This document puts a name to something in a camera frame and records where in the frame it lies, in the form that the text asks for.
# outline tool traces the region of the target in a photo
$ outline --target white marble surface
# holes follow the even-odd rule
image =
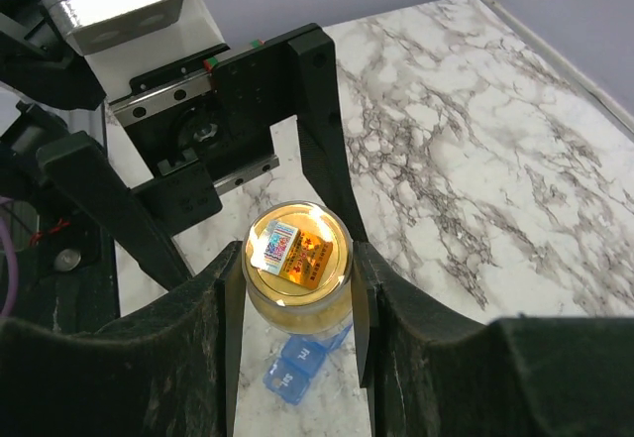
[[[355,193],[370,241],[397,270],[481,322],[633,314],[634,145],[619,129],[478,0],[327,32]],[[109,124],[108,135],[125,180],[147,179],[123,130]],[[318,200],[293,119],[274,140],[281,167],[177,238],[197,272],[270,206]],[[125,312],[161,295],[125,253],[118,259]],[[352,337],[293,407],[262,384],[285,337],[247,305],[236,435],[370,435]]]

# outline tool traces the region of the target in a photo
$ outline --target screw hole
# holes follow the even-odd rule
[[[338,127],[341,125],[341,116],[338,112],[333,112],[328,115],[328,123],[330,123],[331,127]]]
[[[143,107],[137,107],[132,111],[135,118],[143,118],[147,115],[148,111]]]
[[[313,57],[313,65],[317,68],[321,68],[326,65],[326,56],[323,54],[317,54]]]

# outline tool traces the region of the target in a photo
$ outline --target purple cable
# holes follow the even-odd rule
[[[9,270],[9,286],[7,290],[7,298],[4,300],[4,306],[2,307],[2,311],[0,311],[0,316],[9,316],[18,296],[18,256],[16,256],[16,250],[13,247],[11,233],[9,232],[4,219],[2,219],[1,217],[0,241],[2,241],[4,254],[7,258],[7,269]]]

